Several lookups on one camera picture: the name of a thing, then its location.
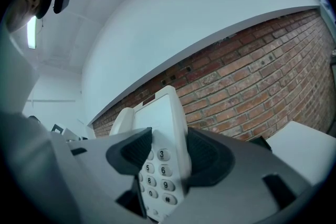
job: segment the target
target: ceiling light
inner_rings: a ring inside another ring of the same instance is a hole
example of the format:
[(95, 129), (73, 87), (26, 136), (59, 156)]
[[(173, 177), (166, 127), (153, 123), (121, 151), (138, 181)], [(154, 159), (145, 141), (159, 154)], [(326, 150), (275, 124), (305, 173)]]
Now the ceiling light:
[(35, 49), (35, 29), (36, 29), (36, 17), (31, 18), (27, 24), (27, 39), (28, 39), (28, 48)]

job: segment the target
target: white telephone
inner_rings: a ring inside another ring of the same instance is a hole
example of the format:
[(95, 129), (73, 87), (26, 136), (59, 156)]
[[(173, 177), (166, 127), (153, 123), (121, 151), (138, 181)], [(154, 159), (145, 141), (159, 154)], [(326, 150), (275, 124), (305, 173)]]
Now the white telephone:
[(152, 149), (139, 173), (140, 188), (147, 215), (160, 222), (183, 201), (191, 174), (185, 114), (172, 86), (123, 109), (110, 135), (145, 127), (152, 128)]

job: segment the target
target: keypad button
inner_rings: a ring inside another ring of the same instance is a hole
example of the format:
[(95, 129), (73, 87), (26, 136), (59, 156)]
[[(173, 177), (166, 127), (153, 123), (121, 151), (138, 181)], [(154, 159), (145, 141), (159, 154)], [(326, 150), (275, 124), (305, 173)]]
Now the keypad button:
[(153, 158), (154, 158), (154, 153), (153, 153), (153, 151), (151, 151), (151, 152), (149, 153), (147, 159), (151, 161)]
[(158, 197), (158, 193), (153, 188), (148, 188), (147, 193), (148, 193), (149, 196), (151, 196), (155, 199)]
[(147, 182), (147, 184), (150, 185), (150, 186), (153, 186), (153, 187), (156, 186), (155, 178), (152, 177), (152, 176), (148, 176), (148, 177), (146, 178), (146, 182)]
[(159, 172), (163, 176), (171, 176), (173, 174), (173, 172), (171, 171), (171, 169), (167, 164), (161, 164), (159, 167)]
[(158, 159), (159, 160), (161, 160), (161, 161), (164, 161), (164, 162), (166, 162), (166, 161), (168, 161), (169, 159), (170, 159), (170, 153), (169, 153), (169, 151), (168, 150), (165, 150), (165, 149), (161, 149), (161, 150), (159, 150), (158, 151), (158, 153), (157, 153), (158, 155)]
[(145, 163), (144, 169), (145, 169), (145, 171), (147, 171), (150, 174), (154, 173), (154, 166), (151, 163)]
[(171, 194), (168, 194), (168, 193), (164, 193), (162, 195), (162, 199), (163, 201), (165, 201), (167, 204), (170, 204), (170, 205), (176, 205), (177, 204), (177, 200), (176, 198), (171, 195)]
[(175, 190), (175, 186), (174, 183), (171, 182), (170, 180), (161, 180), (161, 188), (163, 188), (164, 190), (169, 190), (169, 191), (174, 191)]

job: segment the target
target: brick wall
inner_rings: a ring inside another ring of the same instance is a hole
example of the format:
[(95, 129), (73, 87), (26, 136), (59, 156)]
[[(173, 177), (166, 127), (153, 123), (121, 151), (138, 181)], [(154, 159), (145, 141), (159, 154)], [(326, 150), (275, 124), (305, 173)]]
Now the brick wall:
[(168, 68), (99, 117), (94, 131), (108, 135), (123, 108), (169, 84), (195, 128), (247, 140), (293, 120), (326, 132), (335, 115), (333, 46), (317, 10), (269, 20)]

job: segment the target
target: ceiling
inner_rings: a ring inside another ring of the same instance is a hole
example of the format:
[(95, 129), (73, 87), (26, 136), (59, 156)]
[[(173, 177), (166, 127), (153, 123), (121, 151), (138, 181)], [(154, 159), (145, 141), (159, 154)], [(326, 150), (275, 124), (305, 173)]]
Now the ceiling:
[(99, 31), (123, 1), (70, 0), (60, 14), (50, 8), (37, 22), (35, 50), (28, 49), (26, 27), (13, 37), (33, 66), (49, 65), (81, 73)]

